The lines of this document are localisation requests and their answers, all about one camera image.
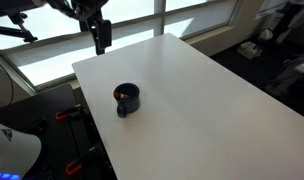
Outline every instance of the white table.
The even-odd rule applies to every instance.
[[[119,180],[304,179],[304,117],[170,34],[73,67]]]

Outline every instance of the black mug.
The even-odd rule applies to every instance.
[[[140,107],[140,90],[132,83],[121,84],[115,88],[113,96],[118,103],[117,113],[120,118],[133,113]]]

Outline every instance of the window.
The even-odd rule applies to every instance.
[[[52,9],[50,5],[28,10],[24,13],[28,15],[28,18],[24,20],[25,28],[38,37],[38,40],[80,32],[78,21],[64,16],[58,10]],[[14,25],[6,16],[0,17],[0,26],[19,29],[19,26]],[[21,38],[0,35],[0,49],[12,48],[23,44],[25,43]]]
[[[104,19],[113,23],[112,47],[106,51],[164,33],[187,38],[228,25],[236,4],[237,0],[110,0],[102,8]],[[79,33],[77,21],[50,6],[26,14],[26,28],[43,41],[20,46],[22,39],[0,35],[0,48],[31,87],[40,90],[71,78],[72,63],[96,56],[92,36]],[[0,25],[13,27],[7,17],[0,18]]]
[[[265,0],[260,8],[259,14],[265,13],[271,9],[282,7],[288,0]]]

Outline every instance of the mug handle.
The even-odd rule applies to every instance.
[[[117,108],[118,116],[120,118],[125,118],[127,115],[126,106],[123,103],[120,103]]]

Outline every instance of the red handle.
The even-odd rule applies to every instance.
[[[65,121],[69,118],[69,115],[68,114],[62,114],[62,112],[58,112],[56,113],[55,115],[55,119],[57,121]]]
[[[69,176],[73,176],[75,174],[78,174],[82,170],[82,164],[79,164],[79,165],[75,166],[74,163],[75,163],[75,161],[71,162],[65,168],[65,172]]]

